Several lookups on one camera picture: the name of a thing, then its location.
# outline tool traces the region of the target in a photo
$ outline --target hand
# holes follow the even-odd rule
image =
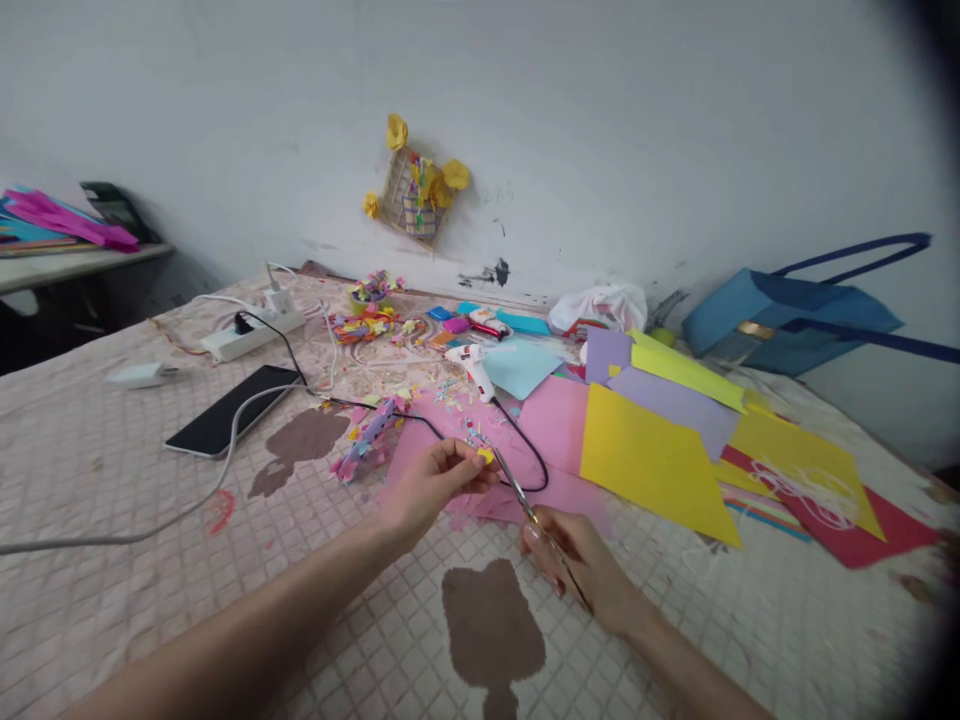
[[[583,515],[571,515],[543,505],[537,505],[533,511],[566,556],[570,570],[590,604],[586,609],[593,612],[604,630],[624,637],[632,616],[648,601],[617,564],[593,523]],[[577,601],[583,604],[566,568],[536,524],[527,523],[521,530],[520,553],[533,553],[534,560],[558,596],[563,597],[569,587]]]
[[[453,498],[484,495],[499,482],[500,464],[485,463],[474,448],[455,438],[438,442],[417,458],[380,510],[407,550],[413,549]]]

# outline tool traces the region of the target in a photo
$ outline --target scissors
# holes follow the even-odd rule
[[[500,451],[496,447],[491,447],[490,449],[493,450],[493,456],[497,459],[497,462],[500,463],[500,467],[503,469],[503,474],[507,476],[507,480],[510,481],[510,485],[513,487],[514,492],[517,493],[517,500],[520,501],[520,507],[523,508],[523,512],[526,513],[530,522],[540,528],[540,534],[547,539],[550,547],[553,548],[553,552],[555,552],[557,557],[560,558],[560,562],[567,571],[567,575],[569,575],[570,579],[573,581],[573,586],[577,589],[577,594],[580,595],[580,600],[583,603],[583,606],[587,609],[587,612],[592,615],[593,608],[590,606],[590,603],[587,602],[587,597],[583,594],[583,590],[580,589],[580,583],[578,583],[577,578],[574,577],[573,571],[570,569],[570,564],[567,562],[567,557],[564,555],[563,550],[560,549],[560,545],[558,545],[557,541],[553,539],[553,536],[547,532],[547,529],[543,526],[543,523],[540,522],[540,519],[533,511],[533,508],[530,507],[530,503],[527,501],[527,494],[523,492],[523,488],[520,487],[520,483],[518,483],[513,477],[513,473],[510,472],[510,466],[507,465],[507,461],[503,458],[503,455],[500,454]]]

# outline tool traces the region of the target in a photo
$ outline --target light blue paper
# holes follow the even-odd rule
[[[490,382],[517,400],[526,400],[562,363],[560,358],[540,345],[516,337],[504,340],[483,358]]]

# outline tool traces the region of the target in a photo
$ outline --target black cable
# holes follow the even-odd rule
[[[297,362],[297,356],[294,355],[293,348],[290,346],[290,341],[287,340],[287,336],[285,334],[277,330],[270,323],[257,317],[252,312],[249,312],[248,310],[240,310],[237,313],[237,315],[238,316],[249,315],[250,317],[255,318],[257,321],[266,325],[268,328],[273,330],[277,335],[283,338],[283,342],[287,346],[287,352],[290,353],[290,359],[293,361],[293,367],[296,369],[297,373],[300,375],[300,379],[303,380],[303,384],[304,386],[306,386],[307,392],[313,395],[314,397],[323,397],[322,395],[315,393],[313,390],[310,389],[309,384],[307,383],[307,376],[304,375],[303,370],[300,369],[300,364]],[[340,405],[350,405],[351,407],[362,407],[362,408],[366,408],[367,410],[377,409],[376,406],[374,405],[368,405],[367,403],[356,402],[354,400],[341,400],[340,398],[335,398],[335,397],[327,397],[327,399],[329,399],[331,402],[339,403]],[[521,489],[524,492],[541,492],[543,490],[546,490],[547,486],[550,484],[550,472],[547,470],[547,464],[543,461],[543,457],[540,455],[540,452],[537,450],[536,447],[534,447],[533,443],[530,442],[530,438],[528,438],[526,435],[523,434],[523,430],[521,430],[520,426],[517,425],[516,422],[514,422],[513,417],[510,415],[510,413],[506,411],[503,405],[500,404],[500,401],[497,400],[497,398],[493,398],[492,402],[494,405],[496,405],[500,409],[500,412],[503,413],[503,416],[507,419],[507,422],[509,422],[513,426],[513,429],[517,431],[517,434],[523,438],[523,441],[527,444],[527,447],[529,447],[533,451],[533,454],[537,457],[537,462],[540,463],[540,469],[543,470],[543,485],[541,485],[538,488],[521,488]],[[402,417],[402,418],[407,418],[409,420],[420,420],[421,422],[425,422],[427,424],[427,427],[429,427],[433,431],[433,434],[436,435],[439,440],[445,439],[443,436],[443,433],[437,430],[437,428],[434,427],[433,423],[427,420],[425,417],[420,417],[419,415],[407,415],[406,413],[400,413],[396,411],[394,411],[393,415],[395,417]],[[508,483],[506,480],[501,480],[500,484],[506,485],[507,487],[512,487],[510,483]]]
[[[507,419],[507,422],[513,425],[513,429],[516,430],[517,434],[523,438],[523,441],[527,444],[527,447],[533,450],[533,454],[537,456],[537,462],[540,463],[540,469],[543,470],[543,485],[541,485],[538,488],[530,488],[530,489],[522,488],[522,490],[524,492],[540,492],[541,490],[546,490],[547,485],[550,484],[550,473],[547,471],[547,464],[543,461],[543,458],[540,456],[540,452],[537,450],[537,448],[534,447],[533,443],[530,442],[530,438],[528,438],[526,435],[523,434],[523,430],[521,430],[520,426],[514,422],[513,417],[511,417],[510,413],[508,413],[506,409],[504,409],[503,405],[500,404],[500,401],[497,400],[497,398],[493,398],[492,402],[494,405],[500,408],[500,412],[503,413],[503,416]],[[502,485],[509,484],[509,483],[503,482],[503,480],[501,480],[500,483]]]

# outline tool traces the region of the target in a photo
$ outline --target yellow paper flower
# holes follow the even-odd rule
[[[407,124],[396,113],[387,116],[387,147],[399,150],[407,144]]]
[[[465,190],[470,184],[470,170],[459,160],[450,160],[443,166],[443,177],[454,190]]]
[[[380,201],[377,199],[376,193],[367,193],[367,196],[363,199],[363,211],[373,220],[376,220],[380,215]]]

